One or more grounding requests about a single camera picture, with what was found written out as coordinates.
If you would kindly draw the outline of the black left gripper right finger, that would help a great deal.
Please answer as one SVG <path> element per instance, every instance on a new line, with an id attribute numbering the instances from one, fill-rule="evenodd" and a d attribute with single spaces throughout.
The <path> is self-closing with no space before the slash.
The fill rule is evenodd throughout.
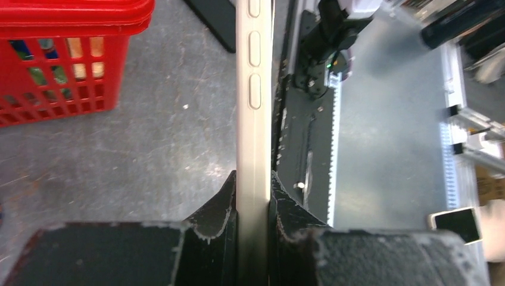
<path id="1" fill-rule="evenodd" d="M 337 230 L 308 212 L 271 178 L 271 285 L 487 285 L 448 231 Z"/>

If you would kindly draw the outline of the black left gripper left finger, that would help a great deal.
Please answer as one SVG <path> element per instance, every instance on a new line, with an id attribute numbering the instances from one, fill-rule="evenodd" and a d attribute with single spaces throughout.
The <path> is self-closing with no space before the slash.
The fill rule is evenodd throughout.
<path id="1" fill-rule="evenodd" d="M 5 285 L 235 285 L 236 174 L 178 222 L 61 222 L 37 230 Z"/>

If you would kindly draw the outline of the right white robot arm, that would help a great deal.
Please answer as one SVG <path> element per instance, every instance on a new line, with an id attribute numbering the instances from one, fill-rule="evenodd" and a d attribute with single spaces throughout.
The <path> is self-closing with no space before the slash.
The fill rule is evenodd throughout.
<path id="1" fill-rule="evenodd" d="M 330 73 L 349 68 L 342 54 L 356 42 L 359 33 L 373 20 L 381 1 L 319 1 L 318 14 L 301 13 L 300 32 L 294 66 L 295 86 L 319 99 L 327 91 Z"/>

